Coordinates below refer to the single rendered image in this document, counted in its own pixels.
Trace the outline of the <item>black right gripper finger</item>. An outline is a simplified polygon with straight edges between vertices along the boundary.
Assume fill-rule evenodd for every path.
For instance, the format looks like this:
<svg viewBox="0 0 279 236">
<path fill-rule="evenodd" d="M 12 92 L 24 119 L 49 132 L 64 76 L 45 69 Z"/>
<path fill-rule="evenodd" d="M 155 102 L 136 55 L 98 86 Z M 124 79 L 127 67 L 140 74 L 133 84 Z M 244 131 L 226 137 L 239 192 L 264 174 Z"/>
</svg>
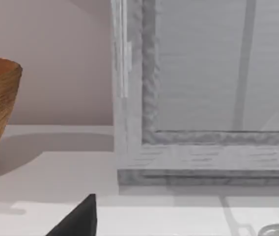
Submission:
<svg viewBox="0 0 279 236">
<path fill-rule="evenodd" d="M 96 236 L 96 195 L 89 194 L 45 236 Z"/>
</svg>

